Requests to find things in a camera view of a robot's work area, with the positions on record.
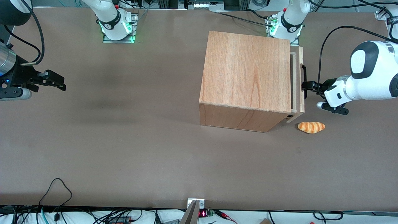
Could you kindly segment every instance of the metal bracket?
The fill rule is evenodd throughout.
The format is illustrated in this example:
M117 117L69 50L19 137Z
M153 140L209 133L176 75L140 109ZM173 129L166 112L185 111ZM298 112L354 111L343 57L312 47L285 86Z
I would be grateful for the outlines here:
M376 11L375 18L376 18L376 20L386 20L386 14L387 13L383 10Z
M198 216L199 216L199 207L201 204L203 206L205 205L204 202L201 203L201 201L204 199L195 199L195 198L189 198L188 201L191 200L189 203L189 206L187 210L184 213L184 216L182 216L181 221L179 224L197 224L198 223Z
M199 201L199 208L204 209L205 208L205 200L203 198L188 198L187 200L187 208L189 205L192 203L193 200L198 200Z

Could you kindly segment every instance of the metal mounting plate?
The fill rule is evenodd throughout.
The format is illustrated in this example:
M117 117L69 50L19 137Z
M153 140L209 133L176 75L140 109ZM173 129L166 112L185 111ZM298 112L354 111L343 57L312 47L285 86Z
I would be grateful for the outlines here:
M205 200L203 199L203 198L188 198L188 201L187 201L187 208L189 207L189 205L191 204L191 202L193 201L193 200L199 200L199 202L200 202L200 209L204 209L205 208Z

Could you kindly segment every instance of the black cable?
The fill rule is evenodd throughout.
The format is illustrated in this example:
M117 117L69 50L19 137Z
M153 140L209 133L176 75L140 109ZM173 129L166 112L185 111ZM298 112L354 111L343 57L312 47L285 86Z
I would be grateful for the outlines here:
M366 30L366 29L362 29L362 28L359 28L359 27L356 27L356 26L339 26L339 27L333 29L333 30L326 36L325 40L324 40L323 43L322 43L321 50L320 50L320 52L319 52L318 94L319 94L324 100L326 99L326 97L321 95L320 87L319 87L320 76L321 76L322 52L323 52L323 48L324 48L325 43L326 43L327 39L329 38L329 36L330 36L333 32L335 32L336 30L342 29L342 28L356 29L356 30L359 30L359 31L362 31L362 32L371 34L371 35L373 35L373 36L379 37L379 38L381 38L381 39L385 39L385 40L394 42L392 39L390 39L390 38L388 38L388 37L382 36L382 35L380 35L380 34L377 34L377 33L374 33L374 32L372 32L372 31L369 31L369 30Z
M254 24L259 24L259 25L269 26L269 27L272 26L271 24L262 24L262 23L259 23L259 22L255 22L255 21L251 21L251 20L239 18L239 17L233 16L233 15L228 15L228 14L224 14L224 13L221 13L221 12L216 12L216 13L217 13L217 14L224 15L224 16L229 16L229 17L232 17L232 18L236 18L236 19L238 19L238 20L243 20L243 21L246 21L246 22L249 22L249 23L254 23Z
M320 7L320 8L355 8L355 7L360 7L360 6L373 6L373 5L380 5L380 4L391 4L391 5L398 5L398 2L372 2L372 3L365 3L365 4L358 4L358 5L349 5L349 6L324 6L324 5L319 5L316 4L313 0L308 0L310 3L313 5Z
M39 216L38 216L38 214L39 214L39 207L37 207L37 210L36 210L36 223L37 224L39 224Z
M14 210L14 215L12 216L12 223L11 224L17 224L17 222L18 222L17 211L15 211L14 206L12 207L12 209Z
M95 215L90 211L89 208L88 208L88 212L86 212L86 213L89 214L89 215L91 215L91 216L94 218L94 220L97 221L97 223L98 223L98 220L99 220L99 219L97 219L97 217L95 217Z
M140 216L138 216L138 218L136 219L136 220L133 220L133 222L135 222L135 221L137 221L138 219L140 219L141 218L141 216L142 216L142 210L140 210L141 211L141 214L140 214Z
M26 214L25 217L22 216L22 217L23 217L23 220L22 220L21 224L24 224L24 223L25 223L25 220L26 220L26 218L29 216L31 210L32 210L32 209L29 210L29 212Z
M124 1L124 0L119 0L119 1L120 1L120 2L123 2L123 3L126 4L126 5L131 6L131 7L133 7L133 8L139 7L139 8L144 8L144 9L145 9L145 7L143 7L143 6L132 5L132 4L130 4L130 3L127 3L127 1Z
M275 222L272 219L271 211L268 211L268 213L269 213L269 218L271 219L272 224L275 224Z
M93 224L95 224L95 223L97 223L97 224L101 224L101 222L103 222L103 223L106 223L106 224L107 224L106 220L108 220L108 221L109 221L109 217L111 217L112 215L115 215L115 214L117 214L117 213L119 212L119 210L120 210L120 209L112 210L112 212L110 212L109 214L107 214L107 215L104 215L104 216L103 216L103 217L101 217L101 218L98 218L98 220L96 220L95 222L93 222Z
M32 13L33 19L35 19L37 28L39 29L40 33L40 40L41 40L41 55L37 61L34 61L37 65L43 60L44 57L44 37L43 37L43 31L41 30L41 26L39 23L39 20L36 17L36 14L33 12L33 9L30 8L30 6L25 2L25 0L21 0L21 2L25 5L25 7L29 10L30 13Z
M315 214L320 214L322 218L317 217ZM314 212L312 213L312 215L314 216L314 218L316 218L316 219L319 220L319 221L323 221L325 224L326 224L326 221L327 221L327 220L328 220L328 221L338 221L338 220L342 219L342 218L343 218L343 213L342 213L342 212L339 212L339 214L340 214L340 217L338 217L338 218L325 218L325 216L324 216L324 215L322 214L322 212L320 212L320 211L314 211Z
M155 213L155 220L153 221L153 224L155 224L156 223L156 215L157 215L157 213L155 211L152 211L152 210L145 210L145 211Z
M115 217L111 217L110 221L115 221L117 222L125 213L126 211L121 211L121 213L119 215L116 215Z
M11 32L11 30L10 30L6 25L4 25L4 28L6 29L6 31L7 31L11 36L15 37L17 40L21 41L21 42L24 43L24 44L27 44L27 45L33 47L34 49L36 49L36 51L37 51L37 57L36 57L33 61L37 61L37 60L39 59L39 57L40 57L40 55L41 55L41 52L40 52L40 50L39 50L35 45L33 45L33 44L29 43L28 41L23 40L22 38L20 38L20 37L18 37L17 35L13 34L13 33Z
M360 2L362 2L362 3L365 3L365 4L369 4L369 2L366 2L366 1L364 1L364 0L358 0L358 1L360 1ZM378 6L378 5L376 5L376 4L372 4L371 6L376 7L376 8L378 8L378 9L380 9L380 10L386 12L390 18L393 17L392 13L391 13L388 9L386 9L385 7L381 7L381 6ZM389 36L390 36L391 39L397 41L397 39L395 39L395 38L392 36L392 29L393 29L393 27L394 27L394 24L391 24L391 26L390 26L390 31L389 31L388 34L389 34Z
M29 207L27 207L28 209L24 209L24 210L19 211L19 212L28 211L29 209L35 208L36 206L29 206ZM12 211L12 212L10 212L10 213L4 213L4 214L0 215L0 217L7 216L7 215L11 215L11 214L14 213L14 210L10 210L10 211Z
M70 193L70 197L68 200L66 200L64 203L62 203L61 205L59 205L58 207L61 207L62 205L64 205L65 203L67 203L70 199L72 199L72 191L70 191L70 189L65 185L64 181L61 178L55 178L53 179L53 181L51 181L51 184L49 186L49 188L47 189L46 193L43 195L43 197L41 197L40 201L39 201L39 206L41 206L41 201L47 196L48 192L50 191L51 186L53 185L54 181L56 180L60 180L62 182L62 184L64 185L64 187L66 188L66 190L69 191Z
M61 211L60 213L61 213L62 219L64 220L64 223L65 223L65 224L68 224L68 223L66 222L66 220L65 220L65 217L64 217L64 214L62 213L62 211Z
M124 220L123 220L123 221L124 221L124 223L127 221L127 218L129 217L129 215L130 215L131 211L132 211L132 210L130 210L130 211L127 213L127 215L125 216L125 218L124 218Z
M256 11L251 10L251 9L246 9L246 11L254 13L254 15L256 15L257 17L260 17L261 19L265 19L266 20L269 17L269 16L261 16Z

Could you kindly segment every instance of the cable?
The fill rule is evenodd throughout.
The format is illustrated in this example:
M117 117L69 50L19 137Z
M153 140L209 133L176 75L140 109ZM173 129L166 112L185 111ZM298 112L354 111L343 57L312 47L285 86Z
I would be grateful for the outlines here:
M136 220L133 220L133 222L135 222L135 221L137 221L138 219L140 219L141 218L141 216L142 216L142 210L140 210L141 211L141 214L140 214L140 216L138 216L138 218L136 219Z
M272 219L271 211L268 211L268 213L269 213L269 219L271 219L272 224L275 224L275 222Z
M64 7L66 7L66 5L61 1L61 0L58 0L59 1L59 3L61 3L61 5L63 5Z
M31 210L32 210L32 209L29 210L29 212L26 214L25 217L22 216L23 220L22 220L21 224L24 224L24 223L25 223L25 220L26 220L26 218L29 216Z
M372 3L365 3L365 4L358 4L358 5L350 5L350 6L324 6L324 5L319 5L316 4L313 0L308 0L310 3L313 5L320 7L320 8L355 8L355 7L360 7L360 6L373 6L373 5L380 5L380 4L391 4L391 5L398 5L398 2L372 2Z
M12 216L12 224L17 224L18 222L17 212L15 211L14 206L12 207L12 209L14 210L14 215Z
M365 4L369 4L369 2L366 2L366 1L364 1L364 0L358 0L358 1L360 1L360 2L362 2L362 3L365 3ZM388 9L386 9L385 7L381 7L381 6L378 6L378 5L376 5L376 4L372 4L371 6L376 7L376 8L378 8L378 9L380 9L380 10L386 12L390 18L393 17L392 13L391 13ZM389 31L388 35L390 36L391 39L397 41L397 39L395 39L395 38L392 36L392 29L393 29L393 27L394 27L394 24L391 24L391 26L390 26L390 31Z
M97 219L97 217L95 217L95 215L90 211L90 209L88 208L88 212L86 212L87 214L89 214L89 215L91 215L93 218L94 218L94 220L98 223L98 220L99 219Z
M259 23L259 22L255 22L255 21L251 21L251 20L239 18L239 17L233 16L233 15L228 15L228 14L224 14L224 13L221 13L221 12L216 12L216 13L217 13L217 14L224 15L224 16L229 16L229 17L232 17L232 18L236 18L236 19L238 19L238 20L243 20L243 21L246 21L246 22L249 22L249 23L254 23L254 24L259 24L259 25L269 26L269 27L272 26L271 24L262 24L262 23Z
M62 216L62 219L64 220L64 223L65 224L68 224L67 222L66 222L66 220L65 220L65 217L64 217L64 214L61 212L61 216Z
M145 12L137 19L137 22L140 21L140 19L149 11L149 8L151 7L151 5L148 6L148 8L145 10Z
M124 3L124 4L126 4L126 5L131 6L131 7L133 7L133 8L140 7L140 6L136 6L136 5L132 5L132 4L130 4L130 3L127 3L126 1L123 1L123 0L119 0L119 1L122 2L122 3Z
M330 36L333 32L335 32L336 30L342 29L342 28L356 29L356 30L359 30L359 31L362 31L362 32L371 34L371 35L373 35L373 36L376 36L376 37L379 37L379 38L382 38L382 39L385 39L385 40L394 42L392 39L390 39L390 38L388 38L388 37L382 36L382 35L377 34L377 33L373 33L373 32L371 32L371 31L369 31L369 30L362 29L362 28L359 28L359 27L356 27L356 26L339 26L339 27L333 29L333 30L326 36L325 40L324 40L323 43L322 43L321 50L320 50L320 52L319 52L318 94L319 94L324 100L326 99L326 97L321 95L320 86L319 86L320 76L321 76L322 52L323 52L323 48L324 48L325 43L326 43L327 39L329 38L329 36Z
M36 223L37 224L39 224L39 207L37 207L37 210L36 210Z
M235 220L233 220L231 217L229 217L227 214L221 212L220 210L214 209L213 211L214 211L214 213L215 213L216 215L218 215L219 217L221 217L221 218L223 218L223 219L226 219L226 220L229 220L229 221L232 221L232 222L235 222L236 224L238 224Z
M110 212L109 214L104 215L104 216L101 217L101 218L98 218L98 220L96 220L95 222L93 222L93 224L95 224L95 223L101 224L101 222L107 224L108 222L106 222L106 221L109 221L109 218L110 218L112 215L115 215L115 214L119 213L119 211L121 211L121 210L120 210L120 209L113 210L113 211Z
M315 214L320 214L322 218L318 218ZM325 216L320 211L314 211L312 213L314 218L316 218L317 220L323 221L325 224L326 224L327 220L329 220L329 221L338 221L338 220L342 219L343 218L343 213L340 212L339 214L340 214L340 217L338 217L338 218L325 218Z
M153 212L153 213L155 213L155 220L153 221L153 224L155 224L156 223L156 216L157 216L157 213L155 212L155 211L152 211L152 210L145 210L145 211L147 211L147 212Z
M35 45L33 45L33 44L27 42L26 40L23 40L22 38L18 37L17 35L13 34L13 33L11 32L11 30L8 29L8 27L7 27L6 25L4 25L4 28L6 29L6 31L7 31L11 36L15 37L17 40L21 41L21 42L24 43L24 44L27 44L27 45L33 47L34 49L36 49L36 51L37 51L37 57L36 57L33 61L37 61L37 60L39 59L39 57L40 57L40 55L41 55L41 52L40 52L40 50L39 50Z
M70 197L68 200L66 200L64 203L62 203L61 205L59 205L58 207L61 207L62 205L64 205L65 203L67 203L73 196L72 191L70 191L70 189L65 185L64 181L61 178L55 178L53 179L53 181L51 181L51 184L49 186L49 188L47 189L46 193L43 195L43 197L41 197L40 201L39 201L39 206L41 206L41 201L47 196L48 192L50 191L51 186L53 185L54 181L56 180L60 180L62 182L62 184L64 185L64 187L69 191L70 193Z
M261 19L267 19L269 16L260 16L256 11L251 10L251 9L246 9L246 11L254 13L257 17L260 17Z
M43 207L41 207L41 216L43 217L44 222L45 222L46 224L49 224L49 222L47 221L46 216L44 215Z
M44 37L43 37L43 31L41 30L41 26L40 26L39 20L37 19L36 14L33 12L33 9L30 8L30 6L25 2L25 0L21 0L21 2L22 2L22 3L25 5L25 7L29 10L29 12L32 13L33 19L35 19L37 28L39 29L40 40L41 40L41 55L40 55L39 60L37 60L37 61L32 61L32 62L35 62L36 65L38 65L38 64L43 60L43 57L44 57Z

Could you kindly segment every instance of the red digital display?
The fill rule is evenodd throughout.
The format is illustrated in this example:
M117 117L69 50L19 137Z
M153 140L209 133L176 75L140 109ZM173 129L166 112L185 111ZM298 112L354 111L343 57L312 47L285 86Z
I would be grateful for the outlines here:
M199 217L199 218L207 217L207 211L206 211L206 209L201 209L201 210L199 210L198 217Z

